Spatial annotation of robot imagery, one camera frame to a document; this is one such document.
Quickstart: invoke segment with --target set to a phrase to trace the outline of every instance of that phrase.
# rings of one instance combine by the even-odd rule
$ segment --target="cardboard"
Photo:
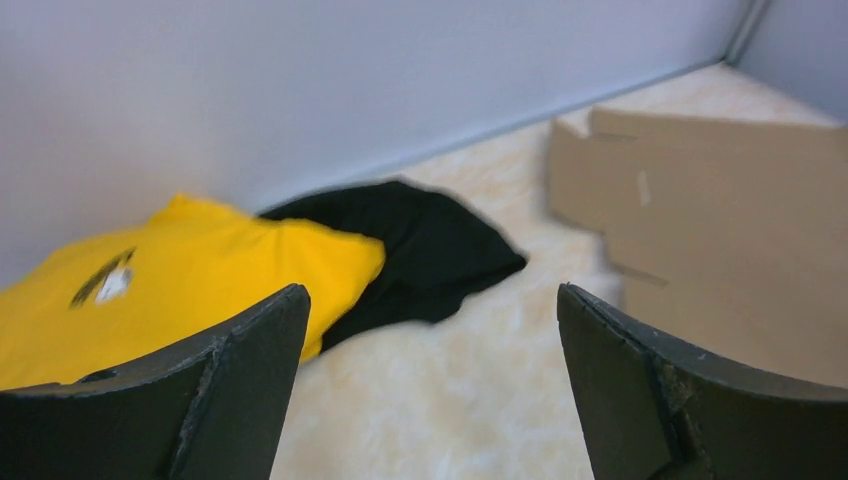
[[[555,122],[554,213],[604,235],[624,310],[748,365],[848,386],[848,129],[595,109]]]

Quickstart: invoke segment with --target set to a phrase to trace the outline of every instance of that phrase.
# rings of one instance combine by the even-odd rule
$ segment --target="t-shirt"
[[[327,329],[322,351],[385,325],[440,322],[456,313],[469,295],[527,265],[494,225],[450,192],[402,181],[320,192],[260,216],[312,220],[383,242],[386,264],[380,275]]]
[[[179,195],[146,225],[61,248],[0,292],[0,390],[73,383],[226,321],[292,283],[312,302],[304,361],[384,261],[373,238]]]

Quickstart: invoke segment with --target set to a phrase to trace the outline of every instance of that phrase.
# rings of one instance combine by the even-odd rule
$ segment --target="clothing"
[[[147,225],[68,245],[0,292],[0,390],[75,382],[219,324],[291,283],[311,297],[306,360],[384,260],[373,238],[178,196]]]
[[[327,329],[322,351],[384,325],[441,321],[456,313],[468,295],[527,264],[497,230],[456,200],[401,181],[306,196],[260,217],[308,219],[384,244],[382,271]]]

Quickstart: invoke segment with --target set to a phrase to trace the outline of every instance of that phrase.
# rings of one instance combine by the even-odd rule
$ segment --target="yellow t-shirt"
[[[291,283],[312,299],[304,361],[384,260],[379,240],[177,196],[147,225],[68,245],[0,292],[0,390],[73,383],[228,320]]]

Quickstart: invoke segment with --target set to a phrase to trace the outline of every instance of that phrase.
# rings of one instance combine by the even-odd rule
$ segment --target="cardboard flap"
[[[638,202],[637,186],[630,182],[635,167],[627,161],[599,154],[599,148],[620,148],[615,144],[598,145],[587,141],[567,125],[555,123],[551,137],[551,161],[548,162],[548,196],[551,205],[568,221],[589,230],[603,232],[613,216],[626,215]],[[554,183],[569,178],[569,188],[557,188]]]
[[[848,128],[731,122],[698,117],[637,115],[593,108],[593,136],[631,137],[658,145],[694,150],[730,150],[769,154],[814,153],[815,158],[845,158]]]

